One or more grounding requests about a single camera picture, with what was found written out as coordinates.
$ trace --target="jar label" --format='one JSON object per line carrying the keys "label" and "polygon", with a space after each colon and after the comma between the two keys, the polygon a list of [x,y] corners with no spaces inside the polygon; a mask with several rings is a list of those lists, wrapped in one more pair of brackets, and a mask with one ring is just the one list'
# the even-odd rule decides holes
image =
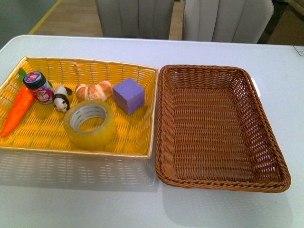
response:
{"label": "jar label", "polygon": [[42,87],[38,89],[33,89],[32,91],[35,93],[36,98],[42,104],[49,104],[53,101],[54,92],[53,89],[50,87],[48,81],[46,81]]}

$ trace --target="white table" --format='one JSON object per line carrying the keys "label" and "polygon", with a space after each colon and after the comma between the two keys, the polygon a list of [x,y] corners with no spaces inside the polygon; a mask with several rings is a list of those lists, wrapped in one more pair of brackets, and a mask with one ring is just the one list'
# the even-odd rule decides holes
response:
{"label": "white table", "polygon": [[292,184],[277,194],[182,189],[158,179],[153,158],[0,152],[0,227],[304,227],[304,57],[292,46],[25,35],[0,50],[0,83],[24,56],[243,68]]}

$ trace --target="panda figurine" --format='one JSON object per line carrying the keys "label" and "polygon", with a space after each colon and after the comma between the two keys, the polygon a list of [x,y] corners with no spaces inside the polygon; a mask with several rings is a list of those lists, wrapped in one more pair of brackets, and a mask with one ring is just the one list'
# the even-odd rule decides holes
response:
{"label": "panda figurine", "polygon": [[70,102],[67,98],[67,95],[71,95],[73,91],[70,88],[67,88],[63,85],[58,86],[54,90],[54,107],[57,110],[66,113],[70,109]]}

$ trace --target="chair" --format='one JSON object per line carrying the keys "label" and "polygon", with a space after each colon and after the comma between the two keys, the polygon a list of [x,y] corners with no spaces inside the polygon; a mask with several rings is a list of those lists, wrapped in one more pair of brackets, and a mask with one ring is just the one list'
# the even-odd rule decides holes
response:
{"label": "chair", "polygon": [[186,0],[183,39],[257,43],[273,12],[271,0]]}
{"label": "chair", "polygon": [[169,39],[174,0],[96,0],[104,37]]}

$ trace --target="tape roll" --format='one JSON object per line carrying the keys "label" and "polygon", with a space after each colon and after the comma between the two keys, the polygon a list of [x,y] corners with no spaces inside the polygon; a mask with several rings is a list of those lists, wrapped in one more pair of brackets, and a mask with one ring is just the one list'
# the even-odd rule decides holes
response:
{"label": "tape roll", "polygon": [[[100,117],[103,123],[92,131],[79,130],[80,125],[90,119]],[[114,114],[105,102],[88,100],[76,104],[68,110],[63,126],[71,141],[84,150],[97,150],[108,144],[116,134]]]}

